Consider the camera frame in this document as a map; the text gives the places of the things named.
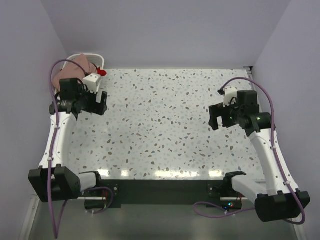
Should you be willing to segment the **pink t shirt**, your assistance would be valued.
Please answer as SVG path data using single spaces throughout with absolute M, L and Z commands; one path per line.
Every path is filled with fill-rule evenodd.
M 89 62 L 88 58 L 86 55 L 81 54 L 77 56 L 73 62 L 79 64 L 84 71 L 87 74 L 92 74 L 95 73 L 97 74 L 97 68 Z M 72 78 L 77 78 L 80 80 L 83 80 L 85 77 L 85 73 L 81 70 L 80 67 L 77 65 L 71 63 L 71 62 L 66 62 L 65 67 L 54 77 L 52 80 L 52 84 L 57 91 L 60 91 L 60 80 L 62 79 L 72 79 Z

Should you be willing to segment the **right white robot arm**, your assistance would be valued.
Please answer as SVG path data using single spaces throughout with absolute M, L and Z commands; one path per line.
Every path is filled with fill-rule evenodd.
M 254 90 L 228 87 L 218 91 L 223 102 L 209 107 L 209 126 L 240 126 L 254 146 L 265 177 L 265 185 L 250 179 L 243 171 L 229 172 L 223 178 L 224 190 L 238 192 L 250 200 L 262 222 L 289 221 L 303 215 L 310 203 L 307 191 L 301 191 L 293 179 L 281 152 L 276 131 L 272 130 L 272 116 L 261 112 L 258 94 Z

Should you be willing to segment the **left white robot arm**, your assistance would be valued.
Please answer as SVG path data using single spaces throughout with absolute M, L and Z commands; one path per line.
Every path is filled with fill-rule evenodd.
M 107 110 L 108 94 L 100 89 L 101 76 L 88 74 L 82 80 L 60 80 L 49 107 L 50 132 L 46 149 L 37 169 L 29 171 L 28 180 L 42 202 L 77 199 L 81 192 L 96 187 L 97 171 L 74 173 L 70 167 L 72 135 L 81 113 L 102 116 Z

